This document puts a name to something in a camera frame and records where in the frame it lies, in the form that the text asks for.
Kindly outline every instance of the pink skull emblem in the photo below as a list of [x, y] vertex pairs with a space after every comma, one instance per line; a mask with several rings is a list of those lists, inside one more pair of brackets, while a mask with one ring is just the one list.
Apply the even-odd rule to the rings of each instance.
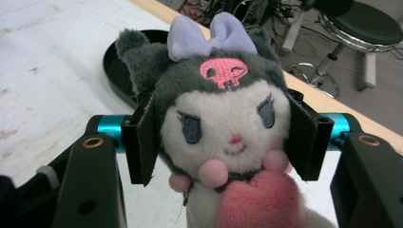
[[230, 90], [239, 86], [239, 78], [248, 72], [248, 66], [235, 58], [216, 58], [202, 63], [200, 72], [204, 79], [211, 80], [220, 89]]

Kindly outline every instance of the lavender bow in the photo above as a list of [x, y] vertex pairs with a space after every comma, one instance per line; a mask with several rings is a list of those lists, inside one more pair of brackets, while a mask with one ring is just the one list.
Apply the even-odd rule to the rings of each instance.
[[176, 17], [167, 39], [169, 58], [179, 62], [193, 55], [209, 56], [212, 48], [258, 53], [243, 25], [228, 12], [213, 18], [210, 34], [211, 39], [206, 41], [194, 21], [185, 16]]

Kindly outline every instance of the table surface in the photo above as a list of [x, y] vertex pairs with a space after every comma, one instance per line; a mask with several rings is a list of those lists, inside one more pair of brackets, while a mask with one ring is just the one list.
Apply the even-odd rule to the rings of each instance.
[[[77, 140], [91, 116], [131, 114], [108, 84], [105, 51], [121, 30], [168, 30], [176, 15], [154, 1], [1, 1], [0, 175], [20, 186]], [[286, 80], [316, 111], [352, 113], [366, 132], [402, 151], [401, 136], [289, 75]], [[182, 196], [169, 188], [166, 166], [158, 161], [152, 182], [143, 188], [130, 184], [125, 155], [117, 157], [128, 226], [185, 227]], [[308, 206], [333, 222], [329, 183], [338, 157], [327, 153], [319, 181], [304, 182], [292, 174]]]

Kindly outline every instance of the cable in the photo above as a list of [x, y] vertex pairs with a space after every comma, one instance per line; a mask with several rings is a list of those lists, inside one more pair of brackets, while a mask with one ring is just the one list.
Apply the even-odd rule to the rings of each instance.
[[[219, 9], [216, 9], [216, 5], [220, 3]], [[205, 13], [201, 18], [198, 18], [198, 22], [206, 27], [210, 27], [210, 23], [213, 20], [213, 17], [222, 10], [222, 1], [221, 0], [210, 0]]]
[[252, 1], [249, 6], [245, 16], [242, 18], [241, 22], [245, 24], [246, 19], [248, 19], [248, 23], [254, 24], [258, 21], [256, 14], [258, 13], [261, 4], [258, 4], [255, 1]]
[[359, 74], [362, 74], [362, 73], [363, 73], [363, 72], [360, 71], [360, 70], [356, 70], [356, 69], [353, 69], [353, 68], [348, 68], [348, 67], [345, 67], [345, 66], [333, 66], [333, 67], [341, 68], [341, 69], [346, 69], [346, 70], [350, 70], [350, 71], [352, 71], [352, 72], [359, 73]]
[[273, 27], [272, 27], [272, 29], [273, 29], [273, 32], [275, 33], [275, 37], [276, 37], [276, 40], [277, 40], [277, 37], [279, 36], [279, 37], [281, 37], [281, 38], [284, 38], [284, 36], [283, 35], [280, 35], [280, 34], [278, 34], [277, 32], [276, 32], [276, 27], [275, 27], [275, 18], [274, 17], [272, 17], [272, 25], [273, 25]]
[[309, 56], [308, 55], [303, 55], [301, 53], [298, 53], [295, 48], [293, 48], [293, 52], [296, 55], [298, 55], [298, 56], [300, 56], [302, 58], [312, 58], [312, 57], [315, 56], [315, 57], [317, 57], [318, 60], [320, 60], [320, 58], [317, 56], [317, 50], [315, 49], [315, 46], [311, 43], [311, 41], [308, 38], [306, 38], [305, 36], [301, 35], [301, 34], [299, 34], [298, 37], [301, 37], [301, 38], [303, 38], [305, 40], [305, 43], [308, 44], [309, 48], [312, 51], [312, 54], [309, 55]]
[[[308, 21], [307, 23], [302, 23], [302, 25], [312, 25], [314, 24], [314, 22], [310, 22]], [[287, 28], [289, 27], [288, 25], [281, 25], [281, 26], [277, 26], [277, 27], [273, 27], [273, 28], [269, 28], [268, 30], [273, 30], [273, 29], [282, 29], [282, 28]]]
[[252, 0], [243, 0], [240, 3], [237, 4], [237, 6], [234, 8], [234, 11], [232, 11], [232, 15], [235, 15], [235, 13], [238, 11], [238, 8], [240, 5], [245, 5], [247, 2], [252, 2]]
[[184, 5], [185, 5], [186, 3], [188, 3], [188, 2], [187, 2], [187, 1], [183, 1], [183, 2], [181, 3], [181, 5], [178, 7], [177, 12], [181, 13], [181, 11], [183, 10], [183, 7], [184, 7]]
[[269, 33], [269, 31], [268, 31], [266, 28], [264, 28], [264, 27], [262, 27], [262, 26], [260, 26], [260, 25], [252, 25], [252, 26], [246, 26], [245, 29], [246, 29], [246, 31], [247, 31], [248, 33], [249, 33], [249, 31], [251, 31], [252, 29], [262, 29], [262, 30], [266, 31], [267, 34], [268, 34], [269, 37], [270, 37], [270, 47], [271, 47], [272, 45], [275, 45], [274, 50], [277, 50], [278, 44], [276, 43], [276, 39]]
[[295, 9], [293, 9], [293, 5], [279, 2], [276, 11], [278, 12], [278, 16], [287, 19], [293, 17]]
[[339, 43], [337, 40], [334, 40], [334, 39], [332, 39], [332, 38], [326, 36], [325, 34], [319, 32], [319, 31], [317, 31], [317, 30], [315, 30], [315, 29], [307, 28], [307, 27], [304, 27], [304, 26], [301, 26], [301, 27], [302, 27], [303, 29], [307, 29], [307, 30], [310, 30], [311, 32], [316, 33], [316, 34], [319, 35], [322, 39], [326, 39], [326, 40], [328, 40], [328, 41], [332, 41], [332, 42], [335, 42], [335, 43]]

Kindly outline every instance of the pink heart plush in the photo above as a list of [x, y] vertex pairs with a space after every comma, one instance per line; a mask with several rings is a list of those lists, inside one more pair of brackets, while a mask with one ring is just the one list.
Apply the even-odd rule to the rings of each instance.
[[249, 183], [234, 181], [221, 195], [218, 228], [299, 227], [299, 191], [283, 172], [260, 171]]

